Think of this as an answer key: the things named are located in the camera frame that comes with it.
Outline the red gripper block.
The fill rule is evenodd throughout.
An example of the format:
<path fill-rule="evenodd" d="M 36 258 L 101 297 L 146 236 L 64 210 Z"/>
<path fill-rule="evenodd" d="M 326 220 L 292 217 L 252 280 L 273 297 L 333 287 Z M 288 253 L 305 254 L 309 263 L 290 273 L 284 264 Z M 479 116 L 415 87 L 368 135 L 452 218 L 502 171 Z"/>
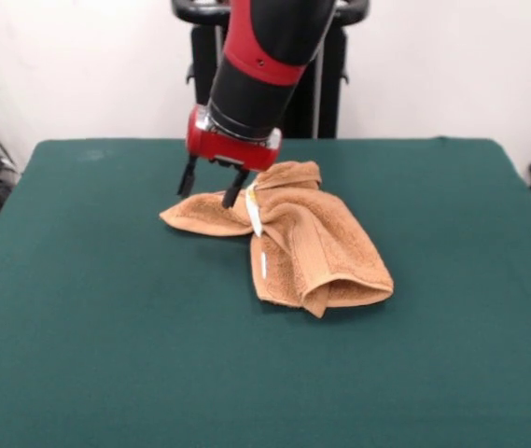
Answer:
<path fill-rule="evenodd" d="M 195 182 L 198 159 L 233 165 L 238 170 L 222 199 L 224 208 L 232 208 L 249 172 L 267 171 L 276 161 L 282 144 L 282 132 L 274 128 L 263 141 L 242 140 L 220 130 L 207 107 L 195 105 L 189 115 L 186 147 L 189 159 L 177 190 L 178 196 L 189 196 Z"/>

